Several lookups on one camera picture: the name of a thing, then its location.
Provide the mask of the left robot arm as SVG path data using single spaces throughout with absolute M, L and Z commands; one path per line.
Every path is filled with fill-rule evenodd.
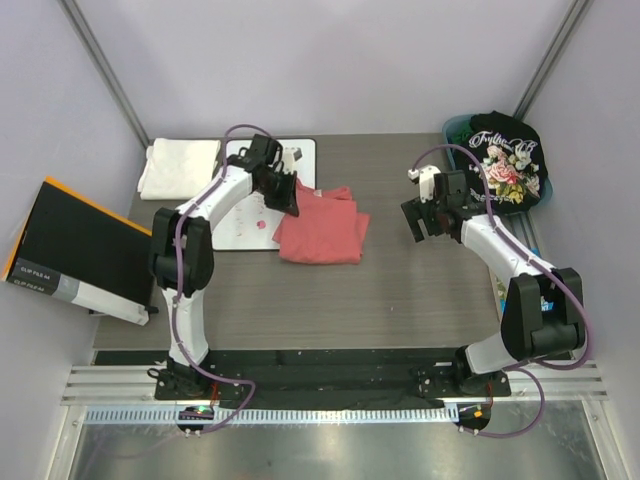
M 190 398 L 205 397 L 213 381 L 204 328 L 204 293 L 214 273 L 213 232 L 244 199 L 257 193 L 273 211 L 297 216 L 297 149 L 256 134 L 247 147 L 222 161 L 213 179 L 174 209 L 156 211 L 149 270 L 166 301 L 171 346 L 167 371 Z

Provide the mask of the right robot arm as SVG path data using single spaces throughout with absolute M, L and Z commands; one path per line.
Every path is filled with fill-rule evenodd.
M 498 332 L 455 353 L 451 380 L 457 391 L 475 394 L 501 370 L 585 345 L 582 281 L 575 270 L 557 269 L 527 250 L 473 198 L 463 172 L 427 165 L 409 170 L 408 178 L 419 194 L 401 208 L 415 241 L 450 236 L 507 288 Z

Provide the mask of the pink t shirt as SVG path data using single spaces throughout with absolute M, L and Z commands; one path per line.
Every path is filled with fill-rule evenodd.
M 298 216 L 285 215 L 272 240 L 281 259 L 308 265 L 360 263 L 370 215 L 358 210 L 347 186 L 296 186 Z

